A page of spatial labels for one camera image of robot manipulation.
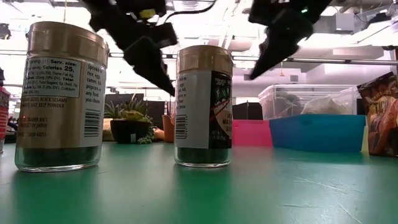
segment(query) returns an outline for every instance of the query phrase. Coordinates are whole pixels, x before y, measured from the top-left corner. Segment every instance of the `potted plant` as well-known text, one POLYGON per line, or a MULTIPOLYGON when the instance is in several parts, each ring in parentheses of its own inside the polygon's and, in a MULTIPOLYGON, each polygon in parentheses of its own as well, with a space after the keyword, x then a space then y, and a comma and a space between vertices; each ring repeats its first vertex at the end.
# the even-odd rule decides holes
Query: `potted plant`
POLYGON ((148 144, 154 139, 152 118, 146 115, 147 105, 142 100, 132 99, 114 105, 105 104, 105 115, 112 118, 111 131, 116 142, 122 144, 148 144))

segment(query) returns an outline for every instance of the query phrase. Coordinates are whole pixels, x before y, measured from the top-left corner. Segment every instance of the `green tabletop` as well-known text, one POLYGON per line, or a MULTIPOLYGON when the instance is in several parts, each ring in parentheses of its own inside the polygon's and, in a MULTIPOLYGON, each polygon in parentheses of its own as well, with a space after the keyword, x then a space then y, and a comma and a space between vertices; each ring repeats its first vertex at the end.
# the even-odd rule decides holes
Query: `green tabletop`
POLYGON ((171 144, 104 143, 98 167, 30 174, 0 157, 0 223, 398 223, 398 160, 234 148, 222 169, 174 163, 171 144))

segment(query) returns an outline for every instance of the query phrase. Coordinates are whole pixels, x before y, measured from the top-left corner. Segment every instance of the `pink plastic bin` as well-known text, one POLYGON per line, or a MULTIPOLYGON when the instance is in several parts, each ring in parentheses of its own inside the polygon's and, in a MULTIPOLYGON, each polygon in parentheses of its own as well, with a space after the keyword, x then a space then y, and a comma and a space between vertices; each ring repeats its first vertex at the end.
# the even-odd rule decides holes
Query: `pink plastic bin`
POLYGON ((263 120, 234 120, 232 145, 272 147, 269 122, 263 120))

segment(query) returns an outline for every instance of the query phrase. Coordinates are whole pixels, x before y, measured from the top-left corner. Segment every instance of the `spice jar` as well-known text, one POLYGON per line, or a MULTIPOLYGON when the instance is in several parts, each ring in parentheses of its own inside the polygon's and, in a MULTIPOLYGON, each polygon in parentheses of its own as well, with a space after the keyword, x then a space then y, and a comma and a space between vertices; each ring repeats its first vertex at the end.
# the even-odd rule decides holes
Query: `spice jar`
POLYGON ((175 161, 189 167, 221 167, 231 159, 231 54, 197 45, 177 57, 175 161))
POLYGON ((95 166, 101 157, 107 43, 59 22, 32 24, 28 43, 16 166, 31 172, 95 166))

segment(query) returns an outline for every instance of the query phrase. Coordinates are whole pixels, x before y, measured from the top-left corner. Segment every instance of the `black plant pot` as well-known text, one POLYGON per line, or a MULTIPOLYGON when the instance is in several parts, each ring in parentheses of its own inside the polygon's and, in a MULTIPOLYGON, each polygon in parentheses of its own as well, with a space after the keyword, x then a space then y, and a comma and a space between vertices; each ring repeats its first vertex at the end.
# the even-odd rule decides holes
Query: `black plant pot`
POLYGON ((113 138, 121 144, 137 144, 137 140, 147 136, 148 122, 112 120, 111 130, 113 138))

